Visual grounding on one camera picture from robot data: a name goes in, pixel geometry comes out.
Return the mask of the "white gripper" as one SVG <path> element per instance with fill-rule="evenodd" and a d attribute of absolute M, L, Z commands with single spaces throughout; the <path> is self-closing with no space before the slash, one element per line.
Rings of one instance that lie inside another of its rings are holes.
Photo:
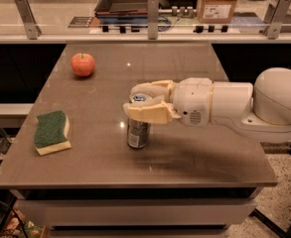
<path fill-rule="evenodd" d="M 212 88 L 208 78 L 139 83 L 131 88 L 131 101 L 123 104 L 123 110 L 138 122 L 167 124 L 178 119 L 185 126 L 205 127 L 210 121 Z"/>

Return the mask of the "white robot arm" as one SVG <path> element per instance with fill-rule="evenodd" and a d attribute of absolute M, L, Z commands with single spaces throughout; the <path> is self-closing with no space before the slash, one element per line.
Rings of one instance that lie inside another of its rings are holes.
<path fill-rule="evenodd" d="M 291 69 L 269 68 L 253 84 L 197 77 L 141 83 L 123 109 L 139 122 L 223 125 L 260 142 L 283 143 L 291 139 Z"/>

